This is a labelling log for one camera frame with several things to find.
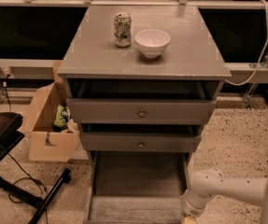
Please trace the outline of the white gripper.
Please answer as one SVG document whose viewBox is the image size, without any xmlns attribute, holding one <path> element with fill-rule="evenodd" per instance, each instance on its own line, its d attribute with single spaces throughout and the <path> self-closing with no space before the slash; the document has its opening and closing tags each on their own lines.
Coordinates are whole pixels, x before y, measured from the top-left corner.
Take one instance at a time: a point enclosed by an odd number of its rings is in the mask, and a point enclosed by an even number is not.
<svg viewBox="0 0 268 224">
<path fill-rule="evenodd" d="M 211 168 L 190 174 L 188 187 L 182 195 L 184 224 L 197 224 L 206 205 L 216 196 L 215 188 L 224 178 L 220 169 Z"/>
</svg>

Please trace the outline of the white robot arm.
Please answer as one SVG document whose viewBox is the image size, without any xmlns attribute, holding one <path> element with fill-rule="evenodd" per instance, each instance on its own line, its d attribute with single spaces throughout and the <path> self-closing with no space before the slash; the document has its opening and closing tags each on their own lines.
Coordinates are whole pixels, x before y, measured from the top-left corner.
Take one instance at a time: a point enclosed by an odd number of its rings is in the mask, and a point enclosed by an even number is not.
<svg viewBox="0 0 268 224">
<path fill-rule="evenodd" d="M 185 217 L 199 217 L 216 196 L 232 198 L 261 208 L 261 224 L 268 224 L 268 177 L 225 177 L 220 169 L 197 171 L 189 176 L 182 195 Z"/>
</svg>

